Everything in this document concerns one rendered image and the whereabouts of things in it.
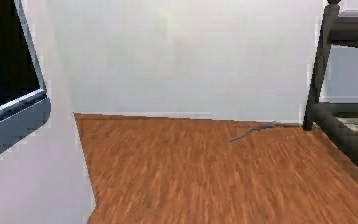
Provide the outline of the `dark window with grey frame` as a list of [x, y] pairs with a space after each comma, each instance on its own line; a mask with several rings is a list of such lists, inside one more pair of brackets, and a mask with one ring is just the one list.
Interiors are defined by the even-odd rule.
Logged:
[[0, 0], [0, 154], [50, 117], [41, 67], [21, 0]]

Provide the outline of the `black frame bed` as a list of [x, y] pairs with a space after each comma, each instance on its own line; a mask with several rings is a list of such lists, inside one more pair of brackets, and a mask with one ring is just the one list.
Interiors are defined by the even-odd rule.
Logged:
[[358, 167], [358, 103], [319, 100], [332, 45], [358, 48], [358, 10], [339, 12], [341, 0], [327, 0], [311, 76], [303, 129], [314, 123]]

